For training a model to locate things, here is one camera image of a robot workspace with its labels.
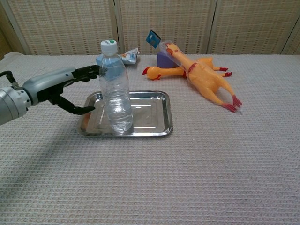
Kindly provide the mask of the black grey left robot hand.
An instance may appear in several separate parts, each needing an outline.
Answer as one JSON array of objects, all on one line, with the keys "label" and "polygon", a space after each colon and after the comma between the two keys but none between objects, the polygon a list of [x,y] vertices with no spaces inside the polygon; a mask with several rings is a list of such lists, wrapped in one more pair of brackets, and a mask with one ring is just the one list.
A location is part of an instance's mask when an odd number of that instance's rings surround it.
[{"label": "black grey left robot hand", "polygon": [[99,75],[100,66],[91,65],[82,68],[64,67],[27,80],[22,88],[31,100],[31,105],[36,106],[40,102],[49,101],[63,110],[75,114],[84,115],[95,109],[93,106],[78,107],[61,96],[64,87],[75,82],[89,82]]}]

